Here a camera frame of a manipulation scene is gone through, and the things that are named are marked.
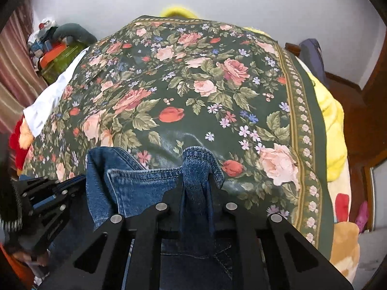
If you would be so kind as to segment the blue denim jacket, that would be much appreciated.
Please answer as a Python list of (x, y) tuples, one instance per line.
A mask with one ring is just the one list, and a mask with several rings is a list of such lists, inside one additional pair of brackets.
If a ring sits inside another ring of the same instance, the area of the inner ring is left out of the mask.
[(161, 244), (161, 289), (231, 289), (230, 244), (213, 236), (214, 206), (209, 178), (221, 188), (224, 174), (213, 154), (198, 146), (184, 150), (174, 168), (147, 170), (119, 147), (96, 147), (87, 153), (86, 193), (70, 208), (70, 221), (49, 247), (51, 268), (58, 269), (83, 241), (112, 215), (141, 214), (182, 182), (177, 202), (178, 242)]

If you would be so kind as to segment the red plush toy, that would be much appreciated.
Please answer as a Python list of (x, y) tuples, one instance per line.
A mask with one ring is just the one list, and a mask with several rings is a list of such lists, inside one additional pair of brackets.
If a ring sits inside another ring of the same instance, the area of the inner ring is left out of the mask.
[(24, 161), (28, 154), (34, 136), (24, 116), (16, 123), (13, 133), (8, 140), (9, 147), (15, 152), (15, 166), (18, 175), (21, 174)]

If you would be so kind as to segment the white folded cloth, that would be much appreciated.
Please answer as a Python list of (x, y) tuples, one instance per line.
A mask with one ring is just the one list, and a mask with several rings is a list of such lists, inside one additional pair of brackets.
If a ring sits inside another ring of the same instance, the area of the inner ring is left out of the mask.
[(58, 76), (57, 80), (44, 89), (33, 104), (23, 110), (24, 118), (33, 137), (38, 137), (42, 132), (52, 110), (59, 104), (65, 87), (72, 79), (76, 67), (88, 50), (89, 47), (82, 50), (67, 69)]

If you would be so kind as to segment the cartoon print bedsheet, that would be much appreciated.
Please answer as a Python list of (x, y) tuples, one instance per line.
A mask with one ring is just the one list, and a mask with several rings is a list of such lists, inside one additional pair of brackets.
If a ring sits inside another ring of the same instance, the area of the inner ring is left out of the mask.
[(345, 161), (340, 176), (328, 182), (328, 190), (334, 214), (330, 262), (350, 283), (353, 283), (360, 258), (360, 246), (359, 228), (357, 224), (349, 221), (352, 191), (348, 161)]

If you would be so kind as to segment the striped maroon curtain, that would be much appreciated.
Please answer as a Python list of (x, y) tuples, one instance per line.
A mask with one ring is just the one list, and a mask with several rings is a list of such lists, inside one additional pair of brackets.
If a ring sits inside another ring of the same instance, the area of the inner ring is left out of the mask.
[(29, 57), (33, 31), (31, 0), (24, 0), (1, 31), (1, 132), (10, 134), (23, 110), (46, 89)]

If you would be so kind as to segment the yellow blanket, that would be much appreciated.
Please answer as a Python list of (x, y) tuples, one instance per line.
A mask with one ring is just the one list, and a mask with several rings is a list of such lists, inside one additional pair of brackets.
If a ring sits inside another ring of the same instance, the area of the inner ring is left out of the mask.
[[(160, 17), (176, 17), (183, 19), (198, 19), (198, 17), (181, 6), (172, 6), (163, 10)], [(313, 80), (314, 91), (321, 109), (327, 137), (327, 181), (329, 184), (350, 185), (348, 168), (348, 150), (344, 138), (344, 110), (342, 105), (333, 97), (321, 81), (310, 71), (308, 66), (297, 59)]]

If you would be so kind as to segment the green floral bedspread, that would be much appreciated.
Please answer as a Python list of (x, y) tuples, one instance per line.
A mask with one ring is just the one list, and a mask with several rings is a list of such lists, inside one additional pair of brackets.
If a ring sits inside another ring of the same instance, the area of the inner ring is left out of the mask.
[(22, 172), (69, 179), (86, 171), (94, 147), (171, 168), (201, 146), (249, 211), (280, 213), (329, 256), (326, 143), (313, 80), (275, 40), (221, 22), (143, 16), (89, 47)]

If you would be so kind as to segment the orange box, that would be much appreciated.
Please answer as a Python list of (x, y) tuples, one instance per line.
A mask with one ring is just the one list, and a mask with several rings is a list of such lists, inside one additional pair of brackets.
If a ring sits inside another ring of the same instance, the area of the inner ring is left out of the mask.
[(59, 56), (65, 49), (67, 48), (67, 45), (64, 43), (58, 44), (56, 47), (54, 47), (52, 50), (48, 51), (43, 55), (43, 57), (40, 59), (40, 67), (42, 69), (45, 69), (46, 66), (53, 61), (57, 56)]

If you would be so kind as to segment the clutter pile of small items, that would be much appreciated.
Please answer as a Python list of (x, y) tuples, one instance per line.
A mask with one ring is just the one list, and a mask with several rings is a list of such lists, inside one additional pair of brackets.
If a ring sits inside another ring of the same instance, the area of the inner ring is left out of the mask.
[(44, 18), (38, 30), (29, 36), (27, 46), (35, 71), (41, 69), (39, 62), (42, 57), (60, 44), (60, 41), (54, 38), (57, 29), (58, 25), (54, 19)]

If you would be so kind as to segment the grey plush pillow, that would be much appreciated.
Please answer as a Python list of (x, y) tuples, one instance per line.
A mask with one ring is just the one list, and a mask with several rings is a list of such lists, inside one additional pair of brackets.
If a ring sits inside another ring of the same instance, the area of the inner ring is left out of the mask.
[(63, 40), (72, 37), (74, 40), (90, 45), (97, 42), (97, 38), (89, 33), (85, 28), (75, 23), (67, 23), (59, 26), (52, 35), (53, 41)]

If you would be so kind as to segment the blue garment on headboard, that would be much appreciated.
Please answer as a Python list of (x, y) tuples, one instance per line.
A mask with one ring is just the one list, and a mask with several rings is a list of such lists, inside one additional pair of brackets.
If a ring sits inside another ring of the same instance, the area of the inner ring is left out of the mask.
[(306, 64), (312, 74), (329, 89), (329, 80), (325, 74), (325, 67), (320, 44), (317, 39), (305, 39), (299, 44), (299, 58)]

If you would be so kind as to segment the brown wooden bed frame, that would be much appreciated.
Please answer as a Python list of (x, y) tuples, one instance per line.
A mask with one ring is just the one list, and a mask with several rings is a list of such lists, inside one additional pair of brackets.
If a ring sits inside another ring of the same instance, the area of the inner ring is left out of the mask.
[(348, 148), (352, 187), (350, 220), (355, 220), (361, 204), (367, 202), (369, 231), (382, 226), (383, 193), (386, 181), (386, 33), (370, 78), (362, 88), (332, 73), (326, 73), (330, 91), (344, 109), (344, 134)]

